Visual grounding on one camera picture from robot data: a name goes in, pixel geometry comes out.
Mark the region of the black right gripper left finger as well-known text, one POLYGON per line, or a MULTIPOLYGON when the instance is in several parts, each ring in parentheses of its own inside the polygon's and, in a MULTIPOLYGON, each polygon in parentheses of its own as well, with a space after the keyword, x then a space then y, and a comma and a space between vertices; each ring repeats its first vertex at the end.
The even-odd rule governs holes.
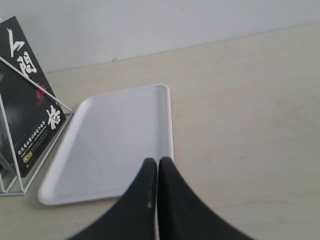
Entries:
POLYGON ((70 240, 154 240, 157 164, 146 158, 133 182, 99 219, 70 240))

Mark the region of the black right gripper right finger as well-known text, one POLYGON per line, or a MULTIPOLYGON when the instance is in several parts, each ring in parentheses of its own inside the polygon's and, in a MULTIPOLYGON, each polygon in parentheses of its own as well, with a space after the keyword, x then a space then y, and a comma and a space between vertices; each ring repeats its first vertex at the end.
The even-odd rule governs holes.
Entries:
POLYGON ((161 240, 251 240, 214 213, 189 187, 170 157, 158 165, 157 220, 161 240))

